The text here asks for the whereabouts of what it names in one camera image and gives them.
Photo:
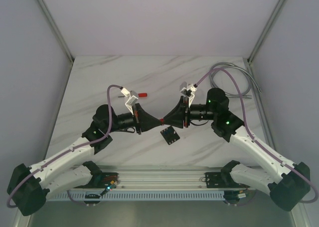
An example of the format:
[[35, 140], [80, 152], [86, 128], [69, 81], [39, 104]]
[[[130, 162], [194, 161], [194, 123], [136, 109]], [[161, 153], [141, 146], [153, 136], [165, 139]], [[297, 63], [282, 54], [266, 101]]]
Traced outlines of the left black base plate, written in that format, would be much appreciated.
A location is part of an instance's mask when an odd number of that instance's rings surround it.
[[118, 180], [118, 173], [116, 172], [102, 172], [94, 174], [90, 182], [86, 185], [80, 185], [75, 187], [76, 189], [104, 189], [111, 184], [111, 181], [116, 182]]

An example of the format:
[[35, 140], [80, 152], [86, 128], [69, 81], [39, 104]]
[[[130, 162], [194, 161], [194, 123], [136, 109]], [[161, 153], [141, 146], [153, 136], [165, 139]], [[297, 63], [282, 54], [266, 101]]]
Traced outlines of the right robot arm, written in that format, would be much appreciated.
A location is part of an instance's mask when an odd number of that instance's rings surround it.
[[163, 119], [166, 125], [183, 128], [192, 120], [211, 120], [214, 133], [226, 142], [240, 147], [263, 168], [248, 168], [238, 161], [224, 166], [221, 182], [228, 187], [244, 184], [269, 195], [282, 210], [291, 211], [309, 193], [310, 169], [283, 157], [251, 132], [247, 124], [228, 108], [229, 99], [223, 90], [211, 88], [206, 103], [189, 104], [181, 97], [177, 106]]

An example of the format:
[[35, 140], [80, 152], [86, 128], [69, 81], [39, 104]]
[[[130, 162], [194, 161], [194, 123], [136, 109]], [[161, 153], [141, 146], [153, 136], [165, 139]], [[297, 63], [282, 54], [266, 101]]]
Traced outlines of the black fuse box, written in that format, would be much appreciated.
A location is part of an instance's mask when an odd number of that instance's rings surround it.
[[180, 139], [180, 136], [172, 126], [163, 129], [160, 133], [168, 145], [171, 145]]

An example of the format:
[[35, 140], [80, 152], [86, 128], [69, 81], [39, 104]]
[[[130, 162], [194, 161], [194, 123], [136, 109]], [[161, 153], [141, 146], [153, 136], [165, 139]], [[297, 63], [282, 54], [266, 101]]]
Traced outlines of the aluminium front rail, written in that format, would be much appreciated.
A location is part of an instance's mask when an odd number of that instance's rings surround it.
[[123, 168], [118, 170], [102, 170], [93, 162], [85, 162], [82, 165], [69, 170], [61, 170], [55, 167], [46, 167], [43, 170], [28, 168], [22, 183], [47, 190], [45, 195], [54, 191], [62, 192], [72, 190], [80, 185], [90, 182], [94, 174], [102, 172], [118, 173], [118, 180], [104, 189], [117, 189], [118, 191], [171, 191], [171, 190], [198, 190], [207, 189], [204, 181], [206, 172], [202, 168]]

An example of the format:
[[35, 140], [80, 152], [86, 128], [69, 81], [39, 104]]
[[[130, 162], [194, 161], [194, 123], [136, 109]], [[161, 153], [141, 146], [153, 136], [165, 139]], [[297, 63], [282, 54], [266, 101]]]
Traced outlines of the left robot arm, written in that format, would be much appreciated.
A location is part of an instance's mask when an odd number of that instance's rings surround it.
[[130, 128], [141, 133], [162, 124], [140, 104], [120, 115], [110, 105], [99, 106], [90, 127], [69, 147], [29, 167], [20, 164], [14, 168], [7, 188], [7, 207], [30, 216], [59, 192], [84, 185], [97, 188], [102, 182], [101, 170], [90, 158], [111, 143], [110, 133]]

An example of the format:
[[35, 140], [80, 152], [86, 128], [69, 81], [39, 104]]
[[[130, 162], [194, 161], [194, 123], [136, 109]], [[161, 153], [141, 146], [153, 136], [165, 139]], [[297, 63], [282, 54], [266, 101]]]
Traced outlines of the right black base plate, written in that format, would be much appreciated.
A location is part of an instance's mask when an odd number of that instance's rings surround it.
[[236, 183], [229, 174], [222, 172], [206, 172], [204, 181], [207, 188], [249, 188], [247, 185]]

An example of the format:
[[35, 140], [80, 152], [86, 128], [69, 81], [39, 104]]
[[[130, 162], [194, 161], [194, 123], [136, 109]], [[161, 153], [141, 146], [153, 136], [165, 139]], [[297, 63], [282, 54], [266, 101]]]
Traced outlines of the red handled screwdriver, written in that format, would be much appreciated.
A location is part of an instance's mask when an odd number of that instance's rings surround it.
[[148, 94], [147, 93], [139, 93], [138, 96], [139, 96], [139, 98], [146, 98], [148, 96]]

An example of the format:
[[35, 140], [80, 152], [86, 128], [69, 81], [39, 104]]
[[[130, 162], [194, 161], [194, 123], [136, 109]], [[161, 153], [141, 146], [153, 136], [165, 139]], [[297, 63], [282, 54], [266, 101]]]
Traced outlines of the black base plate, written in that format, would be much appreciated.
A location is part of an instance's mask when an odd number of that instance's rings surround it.
[[204, 181], [207, 188], [249, 188], [247, 185], [236, 183], [229, 174], [222, 172], [206, 172]]
[[111, 184], [111, 181], [116, 182], [118, 180], [118, 173], [116, 172], [102, 172], [94, 174], [90, 182], [86, 185], [80, 185], [75, 187], [76, 189], [104, 189]]

